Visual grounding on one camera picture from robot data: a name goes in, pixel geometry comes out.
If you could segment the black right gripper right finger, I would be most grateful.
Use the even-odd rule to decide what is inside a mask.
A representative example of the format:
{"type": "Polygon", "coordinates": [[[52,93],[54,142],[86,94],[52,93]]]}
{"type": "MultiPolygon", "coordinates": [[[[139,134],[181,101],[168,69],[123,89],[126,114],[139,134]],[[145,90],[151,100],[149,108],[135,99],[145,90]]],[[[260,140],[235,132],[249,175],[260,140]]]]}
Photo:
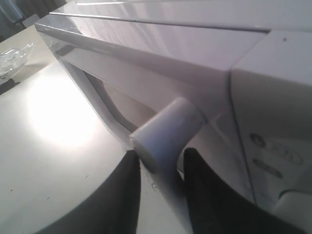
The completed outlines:
{"type": "Polygon", "coordinates": [[[302,234],[232,189],[195,148],[184,151],[184,184],[195,234],[302,234]]]}

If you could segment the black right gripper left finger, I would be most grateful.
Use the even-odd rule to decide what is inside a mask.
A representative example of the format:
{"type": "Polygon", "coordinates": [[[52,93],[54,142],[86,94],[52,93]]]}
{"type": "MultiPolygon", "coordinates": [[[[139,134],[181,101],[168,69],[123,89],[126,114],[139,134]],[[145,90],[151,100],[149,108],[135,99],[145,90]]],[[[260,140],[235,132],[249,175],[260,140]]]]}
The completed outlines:
{"type": "Polygon", "coordinates": [[[43,234],[135,234],[140,209],[139,157],[127,151],[109,177],[43,234]]]}

